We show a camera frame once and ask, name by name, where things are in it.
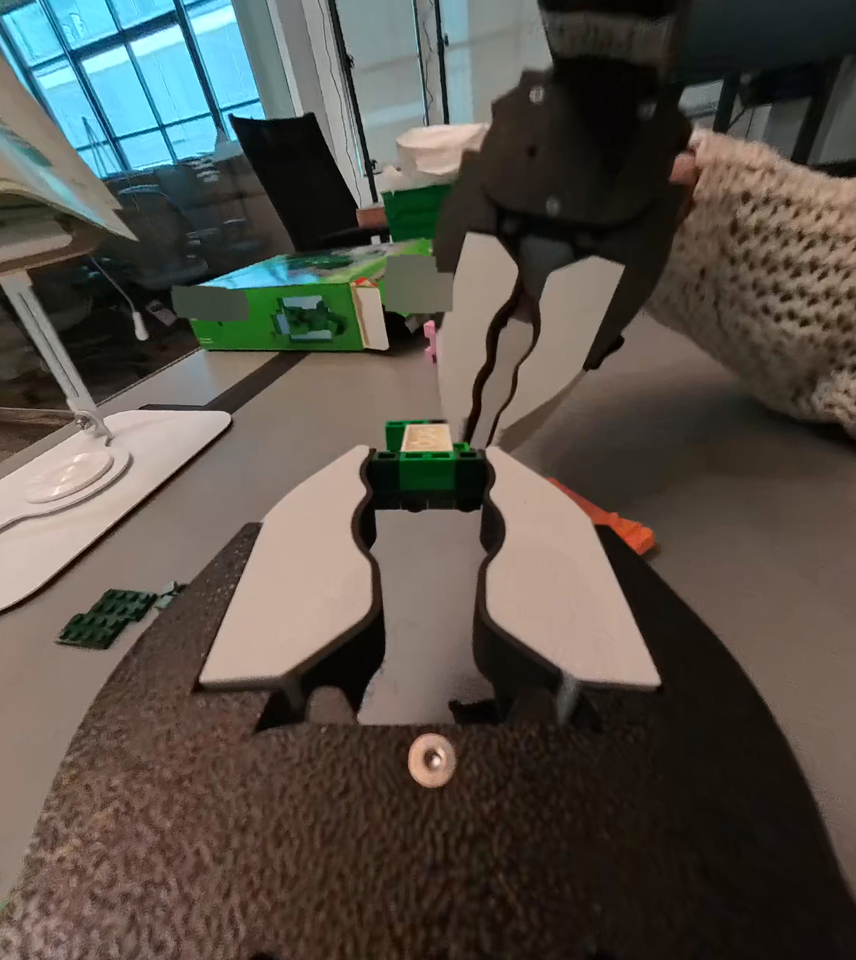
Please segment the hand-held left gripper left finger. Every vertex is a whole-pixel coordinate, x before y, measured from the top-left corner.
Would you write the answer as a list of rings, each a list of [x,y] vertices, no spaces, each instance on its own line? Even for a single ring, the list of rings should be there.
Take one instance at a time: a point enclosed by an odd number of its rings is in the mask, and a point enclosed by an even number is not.
[[[386,651],[371,552],[373,455],[364,445],[350,448],[264,516],[198,690],[278,693],[275,720],[300,721],[317,690],[334,689],[359,713]]]

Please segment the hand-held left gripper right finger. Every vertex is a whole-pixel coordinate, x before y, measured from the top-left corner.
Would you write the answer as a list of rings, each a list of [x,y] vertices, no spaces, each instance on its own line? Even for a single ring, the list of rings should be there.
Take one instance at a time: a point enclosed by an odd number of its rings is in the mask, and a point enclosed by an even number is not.
[[[498,446],[484,451],[472,657],[491,720],[567,724],[591,691],[662,677],[590,517]]]

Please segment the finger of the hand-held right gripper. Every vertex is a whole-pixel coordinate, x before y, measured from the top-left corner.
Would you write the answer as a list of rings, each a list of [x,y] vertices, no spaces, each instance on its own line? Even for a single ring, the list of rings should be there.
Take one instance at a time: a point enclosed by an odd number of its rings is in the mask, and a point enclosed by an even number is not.
[[[537,329],[512,373],[487,446],[503,450],[519,446],[581,380],[624,272],[620,263],[591,256],[547,276],[538,302]]]
[[[441,411],[459,441],[485,448],[497,405],[485,399],[501,331],[521,293],[518,264],[494,235],[466,234],[454,274],[452,308],[436,335]]]

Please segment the green and white lego assembly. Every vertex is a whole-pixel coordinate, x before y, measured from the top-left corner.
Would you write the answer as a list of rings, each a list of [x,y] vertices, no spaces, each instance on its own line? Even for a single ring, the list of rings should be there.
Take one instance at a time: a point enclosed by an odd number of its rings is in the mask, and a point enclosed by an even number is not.
[[[481,510],[494,479],[485,452],[439,418],[392,419],[363,469],[374,511]]]

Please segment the person's right forearm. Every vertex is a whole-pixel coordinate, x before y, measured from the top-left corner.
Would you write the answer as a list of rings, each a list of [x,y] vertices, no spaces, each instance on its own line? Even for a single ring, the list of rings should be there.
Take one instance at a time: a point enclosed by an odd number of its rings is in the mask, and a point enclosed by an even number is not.
[[[644,310],[758,402],[856,442],[856,177],[695,130],[699,179]]]

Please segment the orange lego brick separator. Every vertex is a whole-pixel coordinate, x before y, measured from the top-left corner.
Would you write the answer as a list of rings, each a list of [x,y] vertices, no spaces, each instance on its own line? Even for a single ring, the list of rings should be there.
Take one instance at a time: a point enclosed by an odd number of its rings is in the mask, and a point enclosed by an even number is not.
[[[555,478],[548,481],[582,510],[596,527],[611,530],[637,556],[649,558],[658,553],[660,547],[652,529],[644,524],[628,519],[617,512],[604,510],[578,492],[562,484]]]

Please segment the green lego box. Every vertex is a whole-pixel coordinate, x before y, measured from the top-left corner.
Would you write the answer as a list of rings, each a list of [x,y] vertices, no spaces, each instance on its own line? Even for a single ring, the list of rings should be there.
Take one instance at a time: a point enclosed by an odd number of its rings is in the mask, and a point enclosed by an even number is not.
[[[385,275],[392,257],[430,257],[432,242],[279,254],[171,289],[200,347],[234,353],[385,353],[393,335]]]

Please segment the large dark green lego plate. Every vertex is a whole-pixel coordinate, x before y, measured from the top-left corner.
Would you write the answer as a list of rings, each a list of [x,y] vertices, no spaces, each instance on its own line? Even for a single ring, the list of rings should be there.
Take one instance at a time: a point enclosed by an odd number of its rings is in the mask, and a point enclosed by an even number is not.
[[[105,651],[133,623],[139,622],[160,599],[153,592],[109,589],[87,611],[75,614],[55,643],[75,649]]]

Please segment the small green box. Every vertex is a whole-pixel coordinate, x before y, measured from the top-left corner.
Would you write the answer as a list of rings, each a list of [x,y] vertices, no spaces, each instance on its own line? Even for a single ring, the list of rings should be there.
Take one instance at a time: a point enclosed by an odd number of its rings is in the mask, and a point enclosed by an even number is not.
[[[391,241],[433,241],[441,210],[456,184],[457,179],[452,179],[384,191],[382,203]]]

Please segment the white round container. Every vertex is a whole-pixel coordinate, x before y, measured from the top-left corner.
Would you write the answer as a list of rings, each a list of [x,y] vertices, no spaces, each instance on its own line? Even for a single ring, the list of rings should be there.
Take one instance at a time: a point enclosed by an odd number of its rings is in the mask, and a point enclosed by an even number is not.
[[[396,138],[397,188],[441,186],[458,176],[463,155],[480,151],[489,123],[413,127]]]

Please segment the white book stand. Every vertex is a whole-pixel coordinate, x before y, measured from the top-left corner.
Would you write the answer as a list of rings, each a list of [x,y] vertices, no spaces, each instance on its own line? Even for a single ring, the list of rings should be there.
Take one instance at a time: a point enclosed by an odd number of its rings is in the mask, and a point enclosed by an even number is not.
[[[231,426],[222,411],[97,409],[29,277],[75,255],[54,222],[0,227],[0,286],[68,402],[76,431],[0,477],[0,613],[41,591]]]

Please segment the black office chair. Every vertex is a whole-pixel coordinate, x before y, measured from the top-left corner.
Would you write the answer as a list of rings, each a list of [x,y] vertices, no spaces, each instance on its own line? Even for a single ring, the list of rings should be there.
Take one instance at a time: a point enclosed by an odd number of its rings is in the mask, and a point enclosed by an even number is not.
[[[359,223],[358,202],[313,113],[276,119],[231,114],[229,121],[297,252],[389,241],[386,224]]]

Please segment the large paned window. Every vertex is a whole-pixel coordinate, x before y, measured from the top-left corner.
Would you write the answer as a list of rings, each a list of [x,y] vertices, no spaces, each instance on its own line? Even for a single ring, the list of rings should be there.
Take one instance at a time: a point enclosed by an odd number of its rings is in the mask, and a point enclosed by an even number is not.
[[[0,2],[16,74],[100,179],[215,154],[264,119],[228,1]]]

